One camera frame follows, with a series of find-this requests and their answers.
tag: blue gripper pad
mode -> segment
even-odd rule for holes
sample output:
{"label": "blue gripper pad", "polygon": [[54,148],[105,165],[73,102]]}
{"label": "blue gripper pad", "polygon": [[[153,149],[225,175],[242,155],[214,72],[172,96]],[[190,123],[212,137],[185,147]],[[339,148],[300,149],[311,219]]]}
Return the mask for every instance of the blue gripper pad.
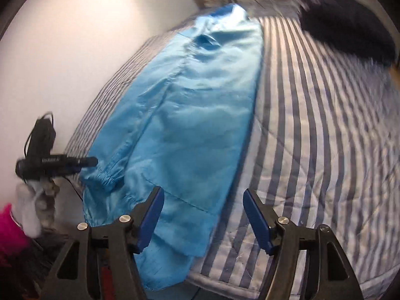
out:
{"label": "blue gripper pad", "polygon": [[248,189],[243,194],[243,207],[253,228],[259,247],[264,249],[268,255],[272,255],[274,247],[270,240],[268,224]]}
{"label": "blue gripper pad", "polygon": [[164,206],[164,190],[160,188],[153,202],[149,206],[141,225],[139,226],[137,250],[141,253],[146,248],[153,235],[156,224],[159,220],[161,210]]}

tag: bedding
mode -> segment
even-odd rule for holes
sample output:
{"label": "bedding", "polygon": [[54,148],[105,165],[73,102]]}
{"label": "bedding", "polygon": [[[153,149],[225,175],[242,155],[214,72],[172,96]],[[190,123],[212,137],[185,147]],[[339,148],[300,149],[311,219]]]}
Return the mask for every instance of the bedding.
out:
{"label": "bedding", "polygon": [[[245,160],[206,256],[187,280],[232,299],[256,299],[271,264],[243,211],[246,188],[298,224],[330,225],[366,299],[400,268],[399,93],[387,70],[302,32],[297,7],[258,0],[264,63]],[[191,26],[191,21],[181,25]],[[100,127],[141,69],[177,31],[149,39],[104,86],[66,148],[87,154]],[[292,299],[299,298],[305,254]]]}

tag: pink fuzzy object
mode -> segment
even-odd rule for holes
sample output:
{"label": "pink fuzzy object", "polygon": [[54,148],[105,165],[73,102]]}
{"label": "pink fuzzy object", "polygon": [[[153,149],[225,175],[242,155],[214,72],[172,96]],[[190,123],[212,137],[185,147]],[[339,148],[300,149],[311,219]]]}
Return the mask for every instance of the pink fuzzy object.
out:
{"label": "pink fuzzy object", "polygon": [[10,216],[11,204],[0,213],[0,265],[7,265],[4,255],[12,256],[29,246],[29,239]]}

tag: light blue garment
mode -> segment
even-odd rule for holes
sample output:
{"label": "light blue garment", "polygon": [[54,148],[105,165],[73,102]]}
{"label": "light blue garment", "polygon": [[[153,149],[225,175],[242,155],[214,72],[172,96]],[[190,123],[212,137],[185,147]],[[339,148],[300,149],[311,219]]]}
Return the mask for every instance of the light blue garment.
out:
{"label": "light blue garment", "polygon": [[257,21],[232,4],[198,17],[132,82],[82,170],[84,214],[111,223],[161,186],[165,203],[135,260],[144,286],[183,281],[203,256],[249,134],[263,55]]}

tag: metal screw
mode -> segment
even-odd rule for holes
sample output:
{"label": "metal screw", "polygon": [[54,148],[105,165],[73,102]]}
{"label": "metal screw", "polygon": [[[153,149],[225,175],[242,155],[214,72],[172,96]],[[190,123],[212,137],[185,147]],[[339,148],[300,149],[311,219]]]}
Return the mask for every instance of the metal screw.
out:
{"label": "metal screw", "polygon": [[119,220],[120,220],[120,222],[122,222],[122,223],[126,223],[126,222],[129,222],[129,221],[131,220],[131,216],[128,215],[128,214],[124,214],[124,215],[121,215],[121,216],[119,217]]}
{"label": "metal screw", "polygon": [[280,224],[288,224],[289,223],[289,219],[286,216],[280,216],[277,221]]}
{"label": "metal screw", "polygon": [[78,230],[85,230],[85,229],[87,229],[87,227],[88,227],[88,224],[86,222],[81,222],[77,225]]}
{"label": "metal screw", "polygon": [[326,224],[321,224],[319,226],[319,229],[323,232],[329,232],[331,230],[331,228],[329,228],[329,226],[327,226]]}

